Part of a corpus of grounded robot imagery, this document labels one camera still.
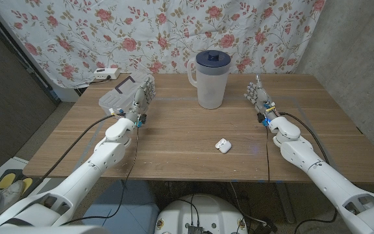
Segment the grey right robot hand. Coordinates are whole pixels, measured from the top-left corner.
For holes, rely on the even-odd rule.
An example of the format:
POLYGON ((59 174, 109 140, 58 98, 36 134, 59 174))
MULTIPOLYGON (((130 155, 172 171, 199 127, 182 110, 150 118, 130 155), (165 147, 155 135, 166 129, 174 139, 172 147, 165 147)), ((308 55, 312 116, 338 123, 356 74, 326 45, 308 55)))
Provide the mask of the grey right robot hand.
POLYGON ((252 103, 257 111, 258 122, 264 126, 268 127, 273 119, 280 116, 276 110, 275 103, 264 89, 259 74, 256 74, 254 83, 250 82, 247 85, 244 97, 252 103))

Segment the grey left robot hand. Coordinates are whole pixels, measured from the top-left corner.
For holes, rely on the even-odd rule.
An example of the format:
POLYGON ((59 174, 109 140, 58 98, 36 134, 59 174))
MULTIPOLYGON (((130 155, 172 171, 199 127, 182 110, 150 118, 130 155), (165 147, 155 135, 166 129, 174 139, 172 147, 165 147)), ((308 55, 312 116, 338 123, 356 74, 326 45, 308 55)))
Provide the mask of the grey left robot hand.
POLYGON ((146 80, 135 90, 134 99, 125 118, 131 120, 137 128, 146 122, 148 106, 156 95, 155 79, 148 75, 146 80))

